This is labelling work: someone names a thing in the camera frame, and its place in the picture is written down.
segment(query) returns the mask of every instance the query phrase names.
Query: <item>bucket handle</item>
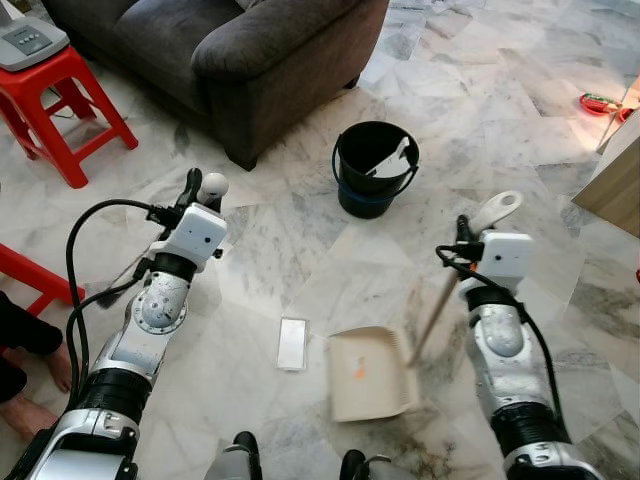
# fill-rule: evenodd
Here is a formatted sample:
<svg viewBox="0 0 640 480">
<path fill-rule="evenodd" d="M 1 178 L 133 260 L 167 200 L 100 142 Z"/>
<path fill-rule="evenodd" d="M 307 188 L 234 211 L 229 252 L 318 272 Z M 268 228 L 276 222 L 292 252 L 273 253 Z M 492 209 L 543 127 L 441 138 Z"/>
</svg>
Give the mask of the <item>bucket handle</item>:
<svg viewBox="0 0 640 480">
<path fill-rule="evenodd" d="M 413 181 L 414 177 L 416 176 L 416 173 L 418 173 L 418 165 L 411 165 L 409 167 L 409 170 L 411 170 L 411 176 L 409 177 L 409 179 L 402 186 L 402 188 L 400 188 L 400 190 L 398 190 L 396 193 L 388 197 L 369 198 L 369 197 L 365 197 L 364 195 L 360 195 L 359 193 L 356 193 L 353 190 L 351 190 L 351 187 L 349 187 L 349 185 L 347 185 L 345 182 L 340 180 L 340 178 L 338 177 L 338 170 L 336 169 L 336 153 L 338 153 L 338 145 L 340 144 L 341 137 L 342 135 L 338 137 L 338 141 L 336 142 L 336 145 L 333 147 L 333 155 L 331 155 L 331 167 L 333 169 L 333 176 L 336 179 L 336 182 L 338 183 L 338 188 L 340 188 L 341 190 L 344 190 L 350 197 L 353 197 L 356 200 L 359 200 L 363 203 L 385 203 L 385 202 L 388 202 L 389 200 L 393 200 L 395 197 L 397 197 L 407 189 L 409 184 Z"/>
</svg>

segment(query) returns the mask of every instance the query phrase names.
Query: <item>grey sofa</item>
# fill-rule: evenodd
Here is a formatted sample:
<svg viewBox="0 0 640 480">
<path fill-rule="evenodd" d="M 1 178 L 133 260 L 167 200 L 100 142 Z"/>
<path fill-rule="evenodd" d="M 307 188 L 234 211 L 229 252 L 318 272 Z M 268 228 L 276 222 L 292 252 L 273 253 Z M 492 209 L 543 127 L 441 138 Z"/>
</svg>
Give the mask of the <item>grey sofa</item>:
<svg viewBox="0 0 640 480">
<path fill-rule="evenodd" d="M 43 0 L 81 51 L 145 79 L 247 170 L 355 85 L 389 0 Z"/>
</svg>

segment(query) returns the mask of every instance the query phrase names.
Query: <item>black cable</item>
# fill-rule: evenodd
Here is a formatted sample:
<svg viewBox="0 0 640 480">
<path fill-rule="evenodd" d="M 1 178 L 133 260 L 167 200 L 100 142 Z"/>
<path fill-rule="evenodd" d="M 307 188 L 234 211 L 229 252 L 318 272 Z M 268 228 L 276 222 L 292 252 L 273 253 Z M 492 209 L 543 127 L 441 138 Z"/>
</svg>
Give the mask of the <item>black cable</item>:
<svg viewBox="0 0 640 480">
<path fill-rule="evenodd" d="M 69 279 L 69 288 L 71 289 L 71 300 L 73 302 L 74 309 L 77 309 L 80 306 L 80 296 L 78 295 L 78 284 L 76 281 L 76 273 L 73 265 L 73 248 L 76 243 L 76 238 L 78 237 L 78 232 L 84 223 L 95 214 L 97 211 L 102 210 L 106 207 L 111 207 L 114 205 L 124 205 L 130 207 L 137 207 L 143 210 L 151 210 L 151 205 L 148 205 L 143 202 L 137 202 L 135 200 L 127 200 L 127 199 L 113 199 L 113 200 L 105 200 L 104 202 L 96 203 L 93 207 L 89 208 L 85 211 L 76 223 L 73 225 L 71 232 L 69 233 L 69 237 L 67 239 L 66 246 L 66 263 L 67 263 L 67 277 Z M 69 405 L 72 405 L 77 400 L 77 394 L 79 393 L 79 386 L 86 380 L 87 372 L 89 371 L 89 345 L 87 341 L 87 330 L 84 324 L 84 317 L 82 316 L 82 309 L 80 309 L 77 313 L 77 322 L 78 322 L 78 333 L 80 336 L 80 359 L 81 366 L 80 371 L 78 372 L 78 363 L 77 363 L 77 353 L 75 349 L 75 342 L 73 340 L 73 330 L 67 331 L 67 345 L 69 348 L 69 356 L 72 359 L 71 362 L 71 374 L 72 374 L 72 390 L 69 394 Z"/>
<path fill-rule="evenodd" d="M 76 319 L 81 315 L 82 310 L 84 310 L 93 302 L 100 300 L 101 298 L 107 297 L 109 295 L 113 295 L 123 290 L 126 290 L 129 287 L 136 284 L 137 282 L 138 282 L 137 278 L 132 278 L 131 280 L 129 280 L 128 282 L 122 285 L 109 288 L 100 293 L 96 293 L 95 295 L 92 295 L 91 297 L 85 299 L 80 305 L 74 308 L 73 311 L 71 312 L 71 315 L 69 315 L 69 319 L 67 320 L 66 334 L 67 334 L 67 346 L 69 348 L 69 357 L 71 358 L 71 391 L 69 393 L 69 402 L 67 403 L 67 407 L 65 408 L 66 412 L 74 408 L 78 400 L 78 396 L 80 395 L 80 387 L 82 386 L 82 383 L 78 381 L 79 378 L 78 378 L 77 352 L 75 350 L 75 346 L 73 348 L 71 346 L 73 344 L 73 326 Z"/>
<path fill-rule="evenodd" d="M 518 310 L 518 313 L 523 319 L 523 323 L 528 324 L 531 330 L 533 331 L 533 334 L 536 336 L 536 339 L 540 344 L 540 348 L 542 349 L 542 355 L 544 356 L 544 362 L 547 369 L 547 376 L 549 377 L 549 388 L 551 390 L 551 396 L 553 397 L 553 407 L 556 411 L 556 422 L 558 423 L 558 426 L 560 428 L 562 428 L 565 432 L 568 432 L 567 426 L 564 421 L 564 415 L 562 413 L 560 393 L 558 391 L 556 374 L 553 368 L 553 359 L 551 358 L 551 352 L 549 352 L 549 347 L 547 346 L 547 342 L 545 342 L 544 337 L 542 336 L 542 333 L 538 329 L 538 326 L 533 321 L 533 318 L 531 318 L 531 316 L 525 309 L 524 305 L 518 302 L 518 300 L 513 296 L 513 294 L 508 288 L 505 288 L 502 285 L 499 285 L 498 283 L 494 282 L 490 278 L 485 277 L 484 275 L 474 272 L 473 270 L 465 267 L 464 265 L 460 265 L 459 263 L 454 262 L 450 257 L 448 257 L 443 253 L 445 251 L 455 252 L 455 250 L 456 250 L 455 247 L 452 247 L 449 245 L 439 245 L 436 247 L 436 255 L 438 255 L 438 258 L 440 258 L 440 260 L 442 260 L 442 263 L 444 263 L 446 266 L 452 267 L 456 269 L 458 272 L 464 273 L 465 275 L 468 275 L 469 277 L 475 278 L 476 280 L 484 283 L 488 287 L 498 290 L 508 300 L 511 301 L 511 306 L 514 307 L 516 310 Z"/>
</svg>

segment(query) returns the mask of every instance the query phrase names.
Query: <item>black bucket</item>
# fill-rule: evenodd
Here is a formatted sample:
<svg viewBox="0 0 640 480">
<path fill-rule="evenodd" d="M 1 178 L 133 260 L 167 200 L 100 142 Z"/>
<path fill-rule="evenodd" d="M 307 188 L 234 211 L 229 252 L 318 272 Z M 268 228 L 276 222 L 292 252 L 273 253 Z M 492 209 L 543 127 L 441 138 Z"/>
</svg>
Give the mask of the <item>black bucket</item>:
<svg viewBox="0 0 640 480">
<path fill-rule="evenodd" d="M 410 167 L 406 172 L 391 178 L 365 175 L 395 152 L 404 137 L 409 138 L 405 154 Z M 340 157 L 339 175 L 336 154 Z M 379 217 L 413 181 L 419 155 L 416 141 L 400 127 L 386 122 L 362 122 L 349 127 L 333 149 L 333 175 L 338 182 L 340 205 L 359 218 Z"/>
</svg>

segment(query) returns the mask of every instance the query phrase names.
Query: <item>white scale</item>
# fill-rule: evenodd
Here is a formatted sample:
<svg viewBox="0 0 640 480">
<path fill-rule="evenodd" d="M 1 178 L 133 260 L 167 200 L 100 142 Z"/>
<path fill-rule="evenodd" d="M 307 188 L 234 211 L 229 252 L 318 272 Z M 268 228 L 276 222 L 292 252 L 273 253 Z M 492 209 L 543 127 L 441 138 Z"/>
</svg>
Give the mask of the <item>white scale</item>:
<svg viewBox="0 0 640 480">
<path fill-rule="evenodd" d="M 0 3 L 0 68 L 18 72 L 69 45 L 65 32 L 33 17 L 12 19 Z"/>
</svg>

